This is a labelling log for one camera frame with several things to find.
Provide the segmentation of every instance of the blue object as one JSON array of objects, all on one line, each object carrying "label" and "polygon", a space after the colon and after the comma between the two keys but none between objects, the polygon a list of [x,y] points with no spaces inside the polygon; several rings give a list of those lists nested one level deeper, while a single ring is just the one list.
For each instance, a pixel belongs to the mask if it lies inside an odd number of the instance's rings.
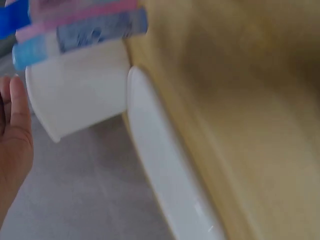
[{"label": "blue object", "polygon": [[44,35],[34,37],[22,45],[16,44],[12,49],[13,65],[17,71],[22,71],[26,66],[40,63],[47,58],[47,46]]},{"label": "blue object", "polygon": [[18,0],[0,8],[0,39],[30,24],[29,0]]}]

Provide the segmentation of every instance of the blue tube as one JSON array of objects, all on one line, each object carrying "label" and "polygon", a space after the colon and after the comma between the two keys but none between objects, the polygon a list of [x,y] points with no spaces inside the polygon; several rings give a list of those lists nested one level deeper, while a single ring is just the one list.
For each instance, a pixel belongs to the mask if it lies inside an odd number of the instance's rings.
[{"label": "blue tube", "polygon": [[0,39],[30,24],[29,0],[18,0],[0,8]]},{"label": "blue tube", "polygon": [[147,30],[148,19],[144,8],[88,18],[59,26],[53,32],[14,45],[13,64],[16,70],[21,71],[27,66],[40,63],[50,57],[109,40],[145,34]]}]

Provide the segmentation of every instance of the hand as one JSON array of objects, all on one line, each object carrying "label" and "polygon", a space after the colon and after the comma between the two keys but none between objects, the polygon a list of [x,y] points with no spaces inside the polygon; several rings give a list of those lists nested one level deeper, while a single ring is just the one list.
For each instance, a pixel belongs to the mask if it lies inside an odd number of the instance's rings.
[{"label": "hand", "polygon": [[25,87],[16,75],[0,77],[0,227],[31,170],[34,145]]}]

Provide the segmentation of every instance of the gray tile floor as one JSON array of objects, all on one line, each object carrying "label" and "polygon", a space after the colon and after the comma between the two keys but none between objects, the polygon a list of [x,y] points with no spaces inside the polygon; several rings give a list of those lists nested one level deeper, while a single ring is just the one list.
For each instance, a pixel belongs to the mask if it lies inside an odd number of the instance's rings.
[{"label": "gray tile floor", "polygon": [[120,117],[53,143],[32,119],[33,169],[1,240],[170,240]]}]

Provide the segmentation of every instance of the finger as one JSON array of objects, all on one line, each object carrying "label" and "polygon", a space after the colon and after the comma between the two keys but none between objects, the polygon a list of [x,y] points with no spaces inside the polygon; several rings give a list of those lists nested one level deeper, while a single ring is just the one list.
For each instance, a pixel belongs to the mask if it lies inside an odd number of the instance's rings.
[{"label": "finger", "polygon": [[5,106],[11,101],[10,97],[10,77],[0,78],[0,133],[3,134],[6,127],[6,109]]},{"label": "finger", "polygon": [[11,102],[4,104],[5,123],[10,124],[11,120]]},{"label": "finger", "polygon": [[27,137],[31,136],[31,117],[25,86],[18,76],[10,81],[11,120],[10,126],[20,129]]}]

